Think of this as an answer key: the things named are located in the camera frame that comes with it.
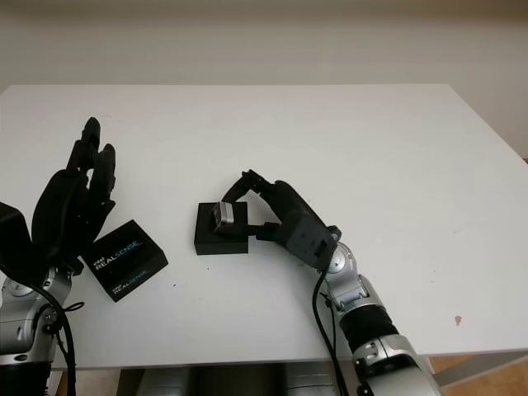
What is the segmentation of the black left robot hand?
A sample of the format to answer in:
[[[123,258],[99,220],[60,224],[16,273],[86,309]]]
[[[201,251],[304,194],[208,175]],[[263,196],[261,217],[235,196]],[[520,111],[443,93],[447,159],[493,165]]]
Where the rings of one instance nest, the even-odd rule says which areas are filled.
[[[116,203],[116,151],[99,148],[101,125],[91,117],[76,140],[66,168],[57,171],[40,196],[32,218],[32,242],[46,259],[78,274],[78,257],[100,233]]]

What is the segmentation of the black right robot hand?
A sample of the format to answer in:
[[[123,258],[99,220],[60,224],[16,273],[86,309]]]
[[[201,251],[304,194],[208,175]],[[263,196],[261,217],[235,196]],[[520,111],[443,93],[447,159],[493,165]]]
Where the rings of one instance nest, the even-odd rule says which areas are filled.
[[[255,192],[262,198],[280,222],[283,222],[290,212],[300,212],[304,215],[311,215],[318,223],[323,224],[323,221],[290,184],[280,180],[270,183],[250,169],[242,172],[242,176],[221,200],[219,205],[224,205],[225,208],[214,214],[216,233],[231,236],[255,236],[257,240],[275,241],[275,234],[281,224],[242,225],[235,222],[234,214],[229,213],[234,203],[249,191]]]

